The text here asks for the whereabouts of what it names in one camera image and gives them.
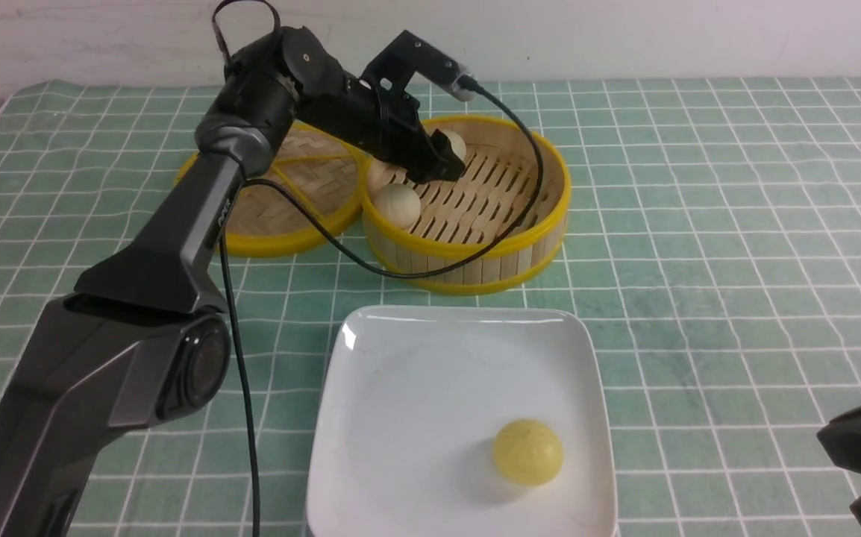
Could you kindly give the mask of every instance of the yellow bun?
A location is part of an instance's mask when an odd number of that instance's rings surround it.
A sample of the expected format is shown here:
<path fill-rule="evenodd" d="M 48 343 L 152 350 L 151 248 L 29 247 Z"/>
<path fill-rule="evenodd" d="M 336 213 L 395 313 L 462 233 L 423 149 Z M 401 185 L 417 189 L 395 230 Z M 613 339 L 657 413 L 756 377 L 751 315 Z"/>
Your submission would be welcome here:
<path fill-rule="evenodd" d="M 493 439 L 493 463 L 500 475 L 517 485 L 546 485 L 563 468 L 563 443 L 540 421 L 516 419 Z"/>

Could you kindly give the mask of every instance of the steamer basket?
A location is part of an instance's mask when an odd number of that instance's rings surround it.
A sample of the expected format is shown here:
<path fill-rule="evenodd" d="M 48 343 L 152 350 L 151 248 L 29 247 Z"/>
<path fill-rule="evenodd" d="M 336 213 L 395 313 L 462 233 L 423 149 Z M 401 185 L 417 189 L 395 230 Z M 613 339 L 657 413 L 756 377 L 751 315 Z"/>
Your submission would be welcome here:
<path fill-rule="evenodd" d="M 363 227 L 378 261 L 388 269 L 420 272 L 459 261 L 488 245 L 520 214 L 533 193 L 536 161 L 526 136 L 512 122 L 487 116 L 451 116 L 425 122 L 450 129 L 467 143 L 467 171 L 456 183 L 416 186 L 404 170 L 372 160 L 363 179 Z M 543 188 L 524 224 L 483 258 L 414 285 L 451 295 L 485 295 L 522 284 L 546 268 L 563 243 L 570 205 L 570 174 L 563 157 L 533 134 L 543 156 Z M 410 229 L 393 227 L 372 203 L 390 183 L 414 186 L 421 217 Z"/>
<path fill-rule="evenodd" d="M 195 156 L 179 170 L 188 171 Z M 283 184 L 333 235 L 353 224 L 361 211 L 357 184 L 365 180 L 366 156 L 334 137 L 296 123 L 264 177 Z M 226 227 L 228 253 L 239 257 L 298 254 L 325 238 L 280 194 L 264 186 L 245 188 Z"/>

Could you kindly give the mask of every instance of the square plate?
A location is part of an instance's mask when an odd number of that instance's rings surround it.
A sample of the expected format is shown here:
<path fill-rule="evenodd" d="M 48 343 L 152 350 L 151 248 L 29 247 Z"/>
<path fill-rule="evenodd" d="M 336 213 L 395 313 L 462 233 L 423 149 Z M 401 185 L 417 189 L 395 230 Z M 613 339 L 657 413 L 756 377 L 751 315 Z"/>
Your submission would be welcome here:
<path fill-rule="evenodd" d="M 501 478 L 493 436 L 535 418 L 560 475 Z M 315 537 L 610 537 L 616 483 L 583 322 L 556 310 L 373 306 L 341 326 L 308 477 Z"/>

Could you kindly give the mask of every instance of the bamboo steamer lid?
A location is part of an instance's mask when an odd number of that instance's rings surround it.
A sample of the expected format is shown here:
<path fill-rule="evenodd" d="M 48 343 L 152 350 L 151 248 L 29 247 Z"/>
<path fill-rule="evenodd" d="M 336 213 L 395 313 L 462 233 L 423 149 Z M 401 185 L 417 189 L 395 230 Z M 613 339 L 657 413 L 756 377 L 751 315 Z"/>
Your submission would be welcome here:
<path fill-rule="evenodd" d="M 195 157 L 179 171 L 179 180 Z M 353 147 L 307 125 L 295 125 L 263 175 L 295 195 L 333 235 L 361 212 L 358 183 L 366 157 Z M 288 200 L 267 186 L 244 188 L 226 225 L 229 254 L 276 257 L 324 244 L 325 238 Z"/>

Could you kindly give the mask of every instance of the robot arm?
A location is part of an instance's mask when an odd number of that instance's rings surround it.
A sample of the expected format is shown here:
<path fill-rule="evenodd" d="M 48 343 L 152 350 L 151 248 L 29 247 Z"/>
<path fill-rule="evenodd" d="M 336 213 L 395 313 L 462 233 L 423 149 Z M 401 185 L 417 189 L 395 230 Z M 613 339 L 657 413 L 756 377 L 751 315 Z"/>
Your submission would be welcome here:
<path fill-rule="evenodd" d="M 208 265 L 244 180 L 267 170 L 296 119 L 417 183 L 461 176 L 448 137 L 424 132 L 404 91 L 416 72 L 466 97 L 464 68 L 410 33 L 366 79 L 307 28 L 276 28 L 231 57 L 194 166 L 128 247 L 46 305 L 20 357 L 0 401 L 0 537 L 65 535 L 106 445 L 218 393 L 231 345 Z"/>

